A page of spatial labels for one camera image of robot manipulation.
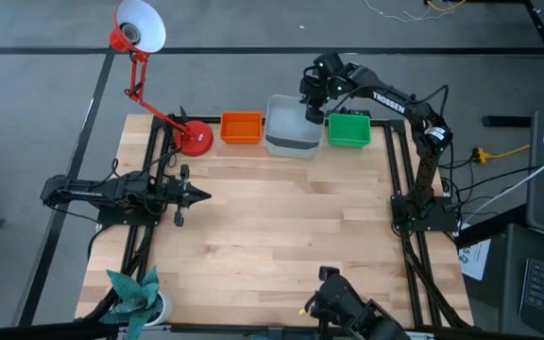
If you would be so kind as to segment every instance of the lamp shade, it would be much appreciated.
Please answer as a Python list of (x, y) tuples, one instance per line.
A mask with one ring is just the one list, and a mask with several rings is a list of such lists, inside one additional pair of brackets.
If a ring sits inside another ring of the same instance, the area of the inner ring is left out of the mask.
[(165, 25), (159, 13), (142, 0), (123, 0), (114, 12), (110, 45), (119, 52), (159, 51), (165, 44)]

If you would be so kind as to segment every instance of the desk lamp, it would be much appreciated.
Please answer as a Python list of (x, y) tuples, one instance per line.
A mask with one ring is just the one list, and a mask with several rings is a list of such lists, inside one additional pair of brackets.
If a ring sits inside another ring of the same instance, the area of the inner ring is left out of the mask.
[[(122, 0), (113, 21), (110, 46), (118, 52), (128, 51), (131, 59), (130, 83), (125, 95), (179, 131), (174, 141), (182, 154), (200, 156), (207, 152), (213, 144), (213, 133), (207, 124), (198, 121), (178, 123), (144, 101), (148, 59), (165, 44), (165, 25), (159, 13), (142, 0)], [(136, 83), (138, 63), (142, 64), (142, 70), (140, 81)]]

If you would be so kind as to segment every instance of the lamp base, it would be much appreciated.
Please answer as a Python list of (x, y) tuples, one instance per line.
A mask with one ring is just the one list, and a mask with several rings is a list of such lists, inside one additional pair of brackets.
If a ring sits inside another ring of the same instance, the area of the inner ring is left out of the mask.
[(196, 157), (209, 151), (213, 145), (212, 129), (207, 124), (199, 121), (187, 122), (185, 126), (190, 134), (176, 133), (174, 135), (176, 145), (181, 147), (181, 153), (186, 156)]

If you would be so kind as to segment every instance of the wooden tabletop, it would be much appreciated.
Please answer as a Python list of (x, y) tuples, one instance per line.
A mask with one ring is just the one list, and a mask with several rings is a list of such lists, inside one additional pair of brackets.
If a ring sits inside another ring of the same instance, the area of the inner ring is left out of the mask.
[[(141, 169), (151, 120), (127, 117), (119, 173)], [(157, 266), (161, 289), (173, 299), (170, 322), (315, 326), (298, 311), (320, 285), (318, 267), (331, 265), (361, 296), (413, 327), (400, 239), (390, 229), (393, 190), (381, 127), (371, 128), (372, 143), (362, 149), (331, 147), (325, 138), (312, 160), (269, 156), (263, 142), (225, 144), (219, 125), (211, 127), (212, 149), (197, 158), (180, 156), (178, 164), (189, 164), (190, 181), (212, 199), (186, 211), (183, 228), (174, 226), (170, 207), (150, 251), (148, 267)], [(417, 165), (415, 147), (409, 148)], [(399, 170), (406, 183), (400, 157)], [(179, 165), (168, 170), (178, 171)], [(434, 189), (441, 193), (438, 176)], [(111, 288), (106, 269), (121, 267), (127, 235), (127, 226), (114, 227), (94, 242), (76, 316), (89, 313)], [(436, 284), (471, 323), (453, 243), (442, 233), (426, 237)]]

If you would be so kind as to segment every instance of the small container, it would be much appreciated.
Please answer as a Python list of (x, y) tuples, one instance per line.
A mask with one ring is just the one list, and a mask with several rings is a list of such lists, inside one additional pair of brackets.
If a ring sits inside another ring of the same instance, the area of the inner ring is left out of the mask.
[(227, 144), (257, 144), (262, 139), (261, 112), (222, 112), (220, 138)]
[(329, 116), (329, 144), (363, 147), (370, 144), (370, 118), (363, 115), (332, 113)]
[(265, 113), (264, 142), (274, 156), (313, 158), (322, 139), (324, 125), (306, 119), (300, 97), (272, 95)]

